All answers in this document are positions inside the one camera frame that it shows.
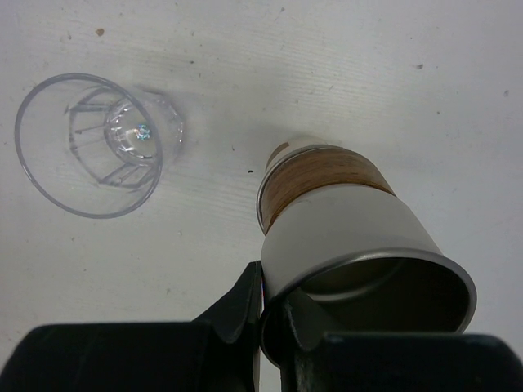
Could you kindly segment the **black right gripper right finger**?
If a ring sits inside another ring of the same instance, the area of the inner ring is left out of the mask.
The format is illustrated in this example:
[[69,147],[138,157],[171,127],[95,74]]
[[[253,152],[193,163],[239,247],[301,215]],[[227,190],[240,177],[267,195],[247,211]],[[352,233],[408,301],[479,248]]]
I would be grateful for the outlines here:
[[279,311],[284,391],[520,391],[522,361],[495,336],[343,331],[302,292]]

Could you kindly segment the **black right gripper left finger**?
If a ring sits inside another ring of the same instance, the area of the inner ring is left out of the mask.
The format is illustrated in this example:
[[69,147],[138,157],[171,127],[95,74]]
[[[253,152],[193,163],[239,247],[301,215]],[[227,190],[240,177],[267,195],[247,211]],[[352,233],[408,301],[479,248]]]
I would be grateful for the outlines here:
[[184,322],[36,327],[11,355],[14,391],[257,391],[262,267]]

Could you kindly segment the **white brown banded cup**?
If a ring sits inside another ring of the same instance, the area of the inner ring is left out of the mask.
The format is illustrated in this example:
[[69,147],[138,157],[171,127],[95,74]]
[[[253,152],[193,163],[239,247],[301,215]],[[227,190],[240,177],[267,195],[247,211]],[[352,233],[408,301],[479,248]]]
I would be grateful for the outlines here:
[[301,136],[267,160],[257,194],[265,309],[261,348],[280,365],[284,329],[306,348],[326,332],[463,332],[476,310],[446,257],[365,156]]

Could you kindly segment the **clear faceted glass tumbler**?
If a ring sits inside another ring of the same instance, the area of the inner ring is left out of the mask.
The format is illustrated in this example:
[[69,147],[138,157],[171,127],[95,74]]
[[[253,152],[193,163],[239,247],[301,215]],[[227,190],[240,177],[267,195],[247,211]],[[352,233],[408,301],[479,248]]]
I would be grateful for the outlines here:
[[171,96],[64,73],[35,86],[16,114],[17,157],[54,205],[90,219],[133,212],[181,150],[184,123]]

